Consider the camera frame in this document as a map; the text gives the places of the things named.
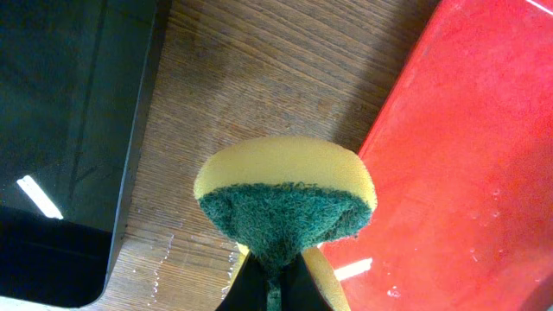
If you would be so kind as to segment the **red plastic tray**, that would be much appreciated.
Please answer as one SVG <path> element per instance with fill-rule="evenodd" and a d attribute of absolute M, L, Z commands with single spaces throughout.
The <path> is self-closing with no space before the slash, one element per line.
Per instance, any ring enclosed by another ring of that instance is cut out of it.
<path fill-rule="evenodd" d="M 441 2 L 359 154 L 377 208 L 322 246 L 351 309 L 551 309 L 551 0 Z"/>

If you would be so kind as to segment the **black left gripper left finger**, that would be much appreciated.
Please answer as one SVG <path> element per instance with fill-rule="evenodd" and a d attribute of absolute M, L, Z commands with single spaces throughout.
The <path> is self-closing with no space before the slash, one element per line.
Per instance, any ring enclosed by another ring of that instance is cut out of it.
<path fill-rule="evenodd" d="M 266 311 L 269 285 L 263 266 L 249 253 L 216 311 Z"/>

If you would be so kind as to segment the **yellow green sponge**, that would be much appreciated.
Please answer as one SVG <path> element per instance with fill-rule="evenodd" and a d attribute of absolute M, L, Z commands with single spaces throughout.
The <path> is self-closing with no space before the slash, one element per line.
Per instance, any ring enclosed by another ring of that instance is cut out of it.
<path fill-rule="evenodd" d="M 306 136 L 243 141 L 210 157 L 194 182 L 204 214 L 263 266 L 267 310 L 281 310 L 279 276 L 301 254 L 333 310 L 349 308 L 318 244 L 355 236 L 378 205 L 365 164 L 351 150 Z"/>

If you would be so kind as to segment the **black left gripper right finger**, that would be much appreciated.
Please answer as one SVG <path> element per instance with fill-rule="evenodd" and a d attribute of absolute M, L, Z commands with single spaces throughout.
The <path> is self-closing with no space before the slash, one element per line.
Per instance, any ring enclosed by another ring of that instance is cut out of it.
<path fill-rule="evenodd" d="M 297 254 L 280 276 L 282 311 L 332 311 L 308 271 L 305 260 Z"/>

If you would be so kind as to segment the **black plastic tray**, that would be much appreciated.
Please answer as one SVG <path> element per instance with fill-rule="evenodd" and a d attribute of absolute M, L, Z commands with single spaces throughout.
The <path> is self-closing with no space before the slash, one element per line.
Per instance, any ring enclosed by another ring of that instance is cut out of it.
<path fill-rule="evenodd" d="M 168 1 L 1 0 L 1 294 L 82 308 L 121 250 Z"/>

